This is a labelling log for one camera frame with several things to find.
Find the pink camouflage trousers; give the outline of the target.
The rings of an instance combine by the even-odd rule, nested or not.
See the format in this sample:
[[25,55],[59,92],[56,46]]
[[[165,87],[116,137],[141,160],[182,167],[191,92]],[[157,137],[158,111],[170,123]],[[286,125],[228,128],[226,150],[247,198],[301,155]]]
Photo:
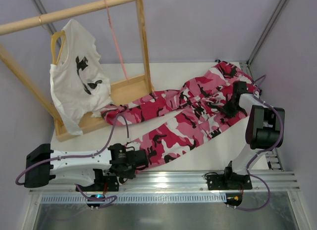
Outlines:
[[252,78],[232,63],[221,61],[203,76],[192,78],[178,90],[152,92],[125,105],[109,104],[101,111],[108,124],[139,124],[173,111],[179,114],[159,127],[129,141],[125,146],[144,150],[149,168],[167,164],[224,133],[248,116],[237,109],[234,116],[223,112],[233,101],[234,86],[258,94]]

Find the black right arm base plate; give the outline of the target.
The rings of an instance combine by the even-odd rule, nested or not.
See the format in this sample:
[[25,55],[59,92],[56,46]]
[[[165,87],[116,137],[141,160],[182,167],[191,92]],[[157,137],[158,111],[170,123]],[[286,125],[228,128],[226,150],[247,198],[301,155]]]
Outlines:
[[209,172],[204,175],[208,190],[251,190],[252,183],[249,175],[218,174]]

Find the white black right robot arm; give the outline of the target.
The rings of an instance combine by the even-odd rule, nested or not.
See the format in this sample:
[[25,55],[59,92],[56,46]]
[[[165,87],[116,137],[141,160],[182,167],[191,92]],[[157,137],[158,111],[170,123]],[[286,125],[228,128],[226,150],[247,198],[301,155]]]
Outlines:
[[233,84],[233,96],[222,109],[233,118],[239,111],[249,116],[245,132],[246,145],[224,169],[222,177],[226,189],[242,189],[250,184],[249,169],[265,152],[280,147],[283,142],[285,110],[260,100],[247,91],[246,82]]

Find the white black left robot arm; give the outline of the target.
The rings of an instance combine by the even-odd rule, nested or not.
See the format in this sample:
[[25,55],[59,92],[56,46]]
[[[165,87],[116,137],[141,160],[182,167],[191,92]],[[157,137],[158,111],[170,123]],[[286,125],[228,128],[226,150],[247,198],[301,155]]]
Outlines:
[[26,157],[24,186],[39,188],[48,184],[76,184],[76,190],[118,191],[119,185],[148,168],[145,150],[116,143],[103,151],[68,153],[41,144]]

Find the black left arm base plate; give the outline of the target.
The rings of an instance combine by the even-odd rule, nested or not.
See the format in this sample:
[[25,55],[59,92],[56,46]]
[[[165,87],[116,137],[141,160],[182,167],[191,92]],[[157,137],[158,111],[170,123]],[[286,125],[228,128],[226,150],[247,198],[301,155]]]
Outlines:
[[101,176],[97,177],[92,185],[86,187],[80,186],[80,189],[83,192],[117,192],[119,191],[119,183],[117,176]]

